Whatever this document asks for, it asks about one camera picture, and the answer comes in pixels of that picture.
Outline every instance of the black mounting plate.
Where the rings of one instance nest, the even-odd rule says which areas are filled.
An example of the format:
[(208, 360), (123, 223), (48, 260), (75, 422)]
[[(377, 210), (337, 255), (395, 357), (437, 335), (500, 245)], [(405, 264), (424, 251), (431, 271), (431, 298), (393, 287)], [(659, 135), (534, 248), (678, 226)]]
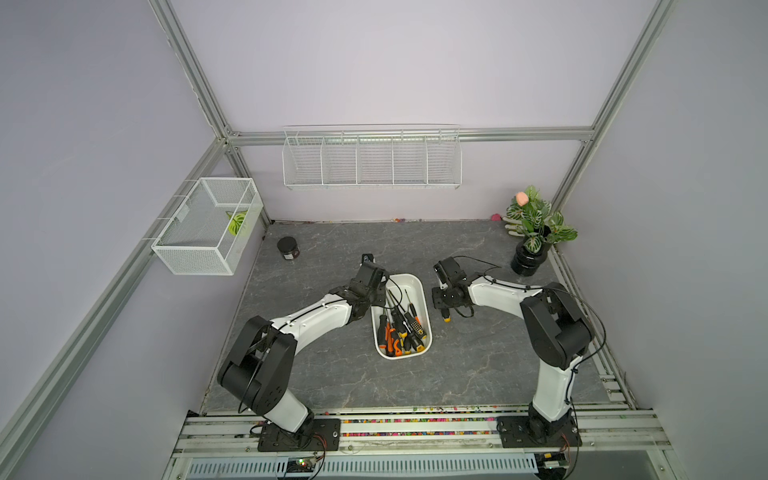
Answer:
[(339, 419), (314, 419), (309, 433), (307, 433), (309, 438), (307, 438), (306, 436), (299, 437), (295, 433), (283, 430), (274, 423), (269, 423), (261, 429), (259, 452), (322, 452), (323, 444), (313, 437), (315, 433), (326, 440), (328, 444), (326, 451), (335, 452), (339, 450), (340, 430), (341, 420)]
[(576, 422), (569, 416), (567, 422), (544, 443), (538, 443), (528, 434), (528, 416), (510, 415), (496, 419), (498, 436), (502, 437), (502, 448), (525, 449), (529, 447), (553, 447), (559, 449), (565, 445), (563, 435), (571, 447), (581, 446), (581, 435), (574, 432)]

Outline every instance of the artificial plant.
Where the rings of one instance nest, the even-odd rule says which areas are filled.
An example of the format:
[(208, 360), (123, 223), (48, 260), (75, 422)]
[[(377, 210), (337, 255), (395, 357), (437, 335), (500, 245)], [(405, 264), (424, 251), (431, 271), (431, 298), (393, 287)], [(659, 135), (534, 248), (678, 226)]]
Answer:
[(563, 214), (553, 212), (552, 203), (542, 200), (533, 185), (512, 198), (504, 220), (509, 223), (506, 228), (510, 235), (526, 238), (524, 246), (531, 253), (538, 253), (544, 243), (568, 242), (578, 235), (573, 227), (563, 224)]

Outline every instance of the wire basket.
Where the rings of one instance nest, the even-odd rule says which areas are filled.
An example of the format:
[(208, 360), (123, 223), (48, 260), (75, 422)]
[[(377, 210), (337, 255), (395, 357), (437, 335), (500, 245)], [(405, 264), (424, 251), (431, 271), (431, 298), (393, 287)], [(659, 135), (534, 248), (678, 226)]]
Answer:
[(152, 250), (175, 275), (233, 275), (262, 206), (250, 178), (201, 178)]
[(434, 134), (291, 135), (283, 145), (288, 188), (454, 187), (462, 184), (458, 130)]

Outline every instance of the table surface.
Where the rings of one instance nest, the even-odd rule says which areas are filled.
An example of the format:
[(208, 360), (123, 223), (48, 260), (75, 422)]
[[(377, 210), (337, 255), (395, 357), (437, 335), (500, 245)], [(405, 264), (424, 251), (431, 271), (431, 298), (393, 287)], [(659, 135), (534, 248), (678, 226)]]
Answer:
[[(243, 301), (234, 319), (223, 357), (255, 315), (271, 319), (295, 312), (349, 282), (360, 255), (373, 253), (390, 273), (412, 273), (421, 281), (429, 304), (433, 344), (407, 359), (383, 359), (375, 350), (371, 316), (335, 329), (296, 355), (289, 388), (315, 411), (341, 407), (476, 406), (528, 404), (536, 390), (539, 360), (523, 320), (488, 307), (475, 316), (453, 315), (442, 321), (432, 308), (438, 286), (432, 266), (446, 257), (468, 255), (502, 268), (489, 275), (500, 280), (541, 285), (557, 280), (550, 262), (531, 277), (519, 277), (509, 262), (519, 239), (507, 235), (503, 222), (490, 220), (404, 223), (275, 223), (261, 244)], [(285, 260), (277, 241), (296, 238), (301, 254)], [(485, 266), (458, 259), (467, 273)], [(217, 371), (223, 357), (219, 359)], [(574, 384), (576, 402), (607, 402), (594, 363), (580, 368)], [(203, 412), (235, 410), (240, 400), (214, 380)]]

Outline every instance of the pink flower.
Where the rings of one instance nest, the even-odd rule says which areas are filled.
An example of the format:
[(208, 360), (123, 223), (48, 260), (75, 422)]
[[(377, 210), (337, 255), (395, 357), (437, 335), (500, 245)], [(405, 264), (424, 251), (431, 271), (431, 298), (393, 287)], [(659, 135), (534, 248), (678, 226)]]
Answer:
[(517, 200), (518, 205), (522, 207), (528, 202), (528, 195), (526, 195), (525, 192), (518, 192), (518, 194), (515, 195), (515, 200)]

